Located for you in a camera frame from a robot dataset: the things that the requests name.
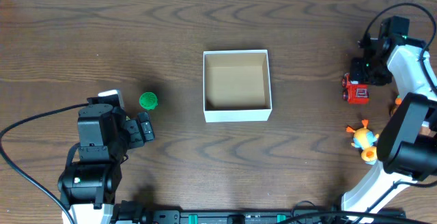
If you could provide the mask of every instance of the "green connector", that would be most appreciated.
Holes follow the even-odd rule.
[[[284,214],[278,214],[276,218],[277,223],[280,223],[281,221],[285,221],[287,219],[287,216],[285,216]]]
[[[188,216],[188,224],[197,224],[197,215],[196,214],[190,214]]]

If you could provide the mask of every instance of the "white box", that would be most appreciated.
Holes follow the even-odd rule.
[[[267,121],[271,112],[267,50],[203,52],[206,122]]]

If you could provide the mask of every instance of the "green ball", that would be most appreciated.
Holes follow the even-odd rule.
[[[152,92],[145,92],[139,97],[139,104],[146,110],[155,109],[158,105],[158,97]]]

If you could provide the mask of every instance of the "red toy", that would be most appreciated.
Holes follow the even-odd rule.
[[[349,73],[346,73],[341,80],[341,86],[344,87],[343,99],[350,104],[367,104],[369,102],[369,92],[366,84],[351,83]]]

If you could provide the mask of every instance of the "wood grain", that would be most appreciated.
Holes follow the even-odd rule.
[[[153,91],[156,140],[129,152],[117,202],[186,210],[291,208],[304,199],[329,206],[369,170],[345,126],[367,118],[380,132],[395,91],[371,87],[368,105],[351,106],[341,100],[341,75],[362,54],[356,41],[367,23],[399,2],[437,13],[437,0],[1,0],[0,127],[113,88],[135,115],[139,96]],[[410,35],[431,36],[415,9],[386,16],[393,14],[411,19]],[[269,121],[206,124],[202,52],[257,48],[269,51]],[[3,141],[57,195],[68,148],[78,141],[76,118],[69,111],[34,121]],[[436,191],[410,188],[390,205],[437,223]],[[48,197],[0,162],[0,223],[60,217]]]

